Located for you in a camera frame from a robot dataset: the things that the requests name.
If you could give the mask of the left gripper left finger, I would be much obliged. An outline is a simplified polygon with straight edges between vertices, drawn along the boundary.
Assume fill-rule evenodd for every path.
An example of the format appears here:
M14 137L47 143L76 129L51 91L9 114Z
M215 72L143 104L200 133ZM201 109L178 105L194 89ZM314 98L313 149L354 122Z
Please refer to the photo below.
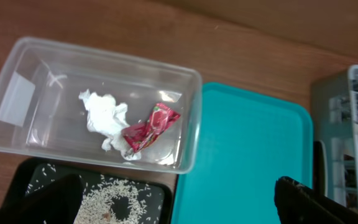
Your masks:
M73 223L84 187L76 174L54 181L16 203L0 208L0 223Z

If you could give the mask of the white napkin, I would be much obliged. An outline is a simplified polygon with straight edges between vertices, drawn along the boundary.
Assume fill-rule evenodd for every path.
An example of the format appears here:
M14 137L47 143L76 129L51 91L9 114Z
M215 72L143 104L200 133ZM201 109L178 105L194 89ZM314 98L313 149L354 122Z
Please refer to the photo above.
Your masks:
M102 150L117 150L127 161L138 161L142 158L141 153L134 152L122 135L122 131L130 126L126 121L126 103L117 104L112 95L99 96L96 92L91 93L89 89L82 91L78 99L83 102L87 111L88 131L105 137L101 145Z

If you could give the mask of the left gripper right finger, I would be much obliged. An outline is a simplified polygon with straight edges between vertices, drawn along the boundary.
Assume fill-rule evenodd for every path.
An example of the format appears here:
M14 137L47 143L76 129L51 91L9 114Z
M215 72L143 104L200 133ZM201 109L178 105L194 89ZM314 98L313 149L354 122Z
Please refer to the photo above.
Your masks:
M281 224L358 224L356 212L287 176L275 183L274 203Z

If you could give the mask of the red foil snack wrapper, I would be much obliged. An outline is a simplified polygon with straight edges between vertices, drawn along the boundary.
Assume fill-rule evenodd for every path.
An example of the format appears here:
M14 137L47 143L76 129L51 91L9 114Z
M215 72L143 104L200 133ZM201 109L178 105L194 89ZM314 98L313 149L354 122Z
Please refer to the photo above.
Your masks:
M123 129L121 134L133 152L137 153L153 144L180 117L181 114L167 105L157 103L146 122L129 126Z

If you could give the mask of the rice and food scraps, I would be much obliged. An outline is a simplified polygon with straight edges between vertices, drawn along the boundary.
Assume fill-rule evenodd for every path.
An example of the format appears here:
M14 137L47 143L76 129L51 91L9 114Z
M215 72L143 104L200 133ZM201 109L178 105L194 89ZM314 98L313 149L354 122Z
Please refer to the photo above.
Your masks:
M163 220L163 188L67 166L49 163L38 165L27 184L25 194L31 194L70 174L78 175L84 186L75 224L158 224Z

